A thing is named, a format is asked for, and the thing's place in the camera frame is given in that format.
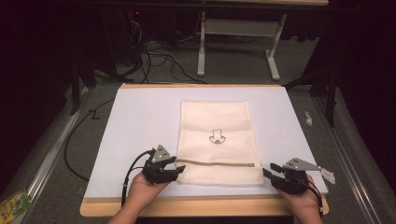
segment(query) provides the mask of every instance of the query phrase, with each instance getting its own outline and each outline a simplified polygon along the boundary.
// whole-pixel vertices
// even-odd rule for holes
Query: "cloth bag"
[[[248,102],[183,101],[177,181],[193,185],[264,183]]]

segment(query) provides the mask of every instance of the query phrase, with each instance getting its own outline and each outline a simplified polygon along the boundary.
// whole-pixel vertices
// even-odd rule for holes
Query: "person's arm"
[[[153,185],[142,173],[139,173],[131,183],[124,206],[110,219],[108,224],[134,224],[140,212],[151,204],[168,185],[169,183]]]
[[[314,183],[310,175],[307,177],[308,180]],[[291,212],[302,224],[323,224],[323,220],[318,211],[318,198],[311,190],[307,190],[299,195],[288,194],[280,189],[276,190],[285,198]]]

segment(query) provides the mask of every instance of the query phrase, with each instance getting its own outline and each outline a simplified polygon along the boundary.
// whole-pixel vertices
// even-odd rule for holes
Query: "gray floor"
[[[269,68],[263,56],[264,47],[270,44],[269,39],[253,40],[249,37],[233,37],[223,47],[224,38],[209,39],[206,50],[206,70],[203,81],[210,84],[286,84],[299,77],[309,60],[316,41],[299,43],[296,39],[280,41],[276,51],[276,64],[281,75],[280,82],[273,82]],[[167,45],[152,43],[148,46],[151,54],[149,82],[179,82],[173,76],[188,79],[181,70],[163,57],[154,57],[155,51],[172,55],[181,64],[185,72],[197,78],[196,66],[198,45],[196,41],[183,42],[177,49]],[[145,68],[147,56],[144,57]],[[132,76],[136,82],[143,79],[141,71]],[[98,78],[95,89],[84,93],[86,102],[79,111],[79,116],[71,117],[71,101],[47,129],[35,148],[26,158],[21,169],[15,175],[2,195],[6,198],[17,189],[29,189],[35,180],[46,157],[57,158],[49,169],[49,178],[44,179],[40,188],[35,191],[35,206],[19,223],[106,223],[108,218],[82,217],[79,207],[87,182],[73,175],[65,166],[63,158],[63,131],[70,119],[79,122],[90,109],[115,97],[119,82]],[[394,211],[396,202],[384,176],[379,172],[376,163],[364,146],[356,127],[348,115],[342,96],[337,92],[337,105],[334,111],[335,128],[329,127],[323,118],[322,98],[310,97],[309,87],[298,87],[290,91],[290,100],[298,120],[301,122],[305,137],[317,160],[317,163],[335,173],[336,184],[329,184],[330,193],[327,200],[330,213],[324,216],[325,223],[396,223]],[[97,110],[100,119],[85,119],[76,129],[67,146],[67,158],[70,165],[83,176],[89,177],[94,165],[106,121],[112,103]],[[307,125],[304,112],[308,111],[313,118],[313,125]],[[59,157],[53,156],[59,148]],[[164,223],[177,223],[167,220]],[[197,218],[185,223],[227,223],[218,220]],[[241,223],[262,223],[260,219],[250,219]]]

